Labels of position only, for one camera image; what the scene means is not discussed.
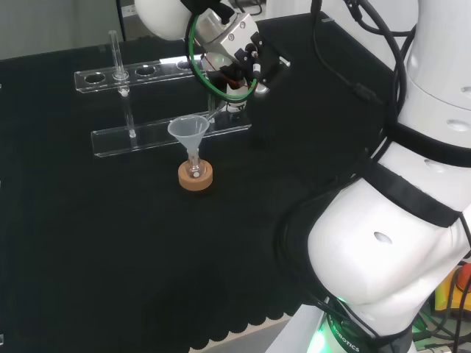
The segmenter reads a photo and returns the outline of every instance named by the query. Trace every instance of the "red button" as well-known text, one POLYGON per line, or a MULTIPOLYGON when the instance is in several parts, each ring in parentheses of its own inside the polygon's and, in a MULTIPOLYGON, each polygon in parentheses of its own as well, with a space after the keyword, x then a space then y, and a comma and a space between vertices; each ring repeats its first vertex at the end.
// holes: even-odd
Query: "red button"
POLYGON ((464 290, 470 277, 471 277, 471 263, 467 263, 466 265, 463 266, 463 268, 461 269, 461 273, 458 275, 458 279, 456 281, 456 285, 458 286, 458 288, 461 290, 464 290))

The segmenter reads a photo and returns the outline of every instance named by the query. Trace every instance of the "hole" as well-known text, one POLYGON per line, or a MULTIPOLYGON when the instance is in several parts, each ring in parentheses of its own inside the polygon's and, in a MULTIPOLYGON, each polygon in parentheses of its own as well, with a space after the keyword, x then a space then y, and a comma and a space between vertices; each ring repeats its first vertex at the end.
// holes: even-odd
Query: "hole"
POLYGON ((427 167, 429 167, 432 171, 435 171, 436 173, 443 173, 447 170, 444 165, 434 162, 432 160, 424 160, 424 162, 427 167))
POLYGON ((97 72, 94 75, 87 76, 85 78, 85 82, 89 83, 90 85, 97 85, 100 82, 103 82, 105 80, 104 74, 97 72))
POLYGON ((470 129, 470 125, 461 120, 448 120, 448 126, 458 132, 465 132, 470 129))
POLYGON ((138 68, 135 72, 137 75, 141 77, 147 77, 147 76, 153 75, 153 73, 155 72, 155 67, 143 65, 142 68, 138 68))
POLYGON ((177 67, 180 70, 190 70, 190 64, 188 63, 188 61, 180 61, 179 63, 177 63, 177 67))
POLYGON ((384 235, 383 233, 375 232, 375 238, 376 238, 376 240, 378 240, 380 243, 385 243, 385 244, 392 245, 392 240, 391 240, 391 238, 388 237, 387 235, 384 235))

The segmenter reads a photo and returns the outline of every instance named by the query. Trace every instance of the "black strap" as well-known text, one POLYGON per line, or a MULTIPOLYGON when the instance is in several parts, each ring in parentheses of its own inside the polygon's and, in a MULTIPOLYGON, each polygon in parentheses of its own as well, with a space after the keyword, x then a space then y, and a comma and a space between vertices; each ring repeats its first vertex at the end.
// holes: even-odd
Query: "black strap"
POLYGON ((461 215, 368 157, 362 160, 359 174, 389 201, 430 224, 448 228, 461 215))
POLYGON ((386 123, 386 135, 395 143, 425 158, 456 167, 471 168, 471 149, 435 140, 391 119, 386 123))

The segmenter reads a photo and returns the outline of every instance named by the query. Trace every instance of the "wooden base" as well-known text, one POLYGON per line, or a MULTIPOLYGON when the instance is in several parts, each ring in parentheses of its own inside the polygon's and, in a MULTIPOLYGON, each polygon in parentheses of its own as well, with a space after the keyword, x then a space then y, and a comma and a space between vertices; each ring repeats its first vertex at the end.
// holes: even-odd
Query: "wooden base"
POLYGON ((208 188, 213 182, 213 167, 211 164, 203 160, 202 162, 206 165, 206 172, 201 177, 194 179, 191 178, 185 170, 186 162, 178 168, 178 181, 182 188, 189 191, 201 191, 208 188))

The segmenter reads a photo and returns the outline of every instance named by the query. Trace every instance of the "acrylic test tube rack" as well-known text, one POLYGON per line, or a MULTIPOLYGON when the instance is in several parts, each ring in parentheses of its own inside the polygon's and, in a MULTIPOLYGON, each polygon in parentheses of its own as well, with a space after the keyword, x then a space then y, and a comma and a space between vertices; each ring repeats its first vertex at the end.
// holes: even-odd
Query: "acrylic test tube rack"
MULTIPOLYGON (((110 41, 114 67, 75 73, 75 87, 80 93, 114 89, 121 96, 126 126, 92 131, 93 153, 97 157, 108 157, 177 143, 177 140, 168 133, 167 128, 178 117, 146 124, 134 124, 130 87, 193 77, 186 57, 123 65, 116 31, 110 32, 110 41)), ((196 63, 202 69, 201 60, 197 60, 196 63)), ((205 138, 247 130, 251 126, 245 110, 232 107, 229 109, 226 104, 220 104, 217 107, 212 96, 208 99, 208 111, 197 113, 197 115, 205 116, 210 122, 205 138)))

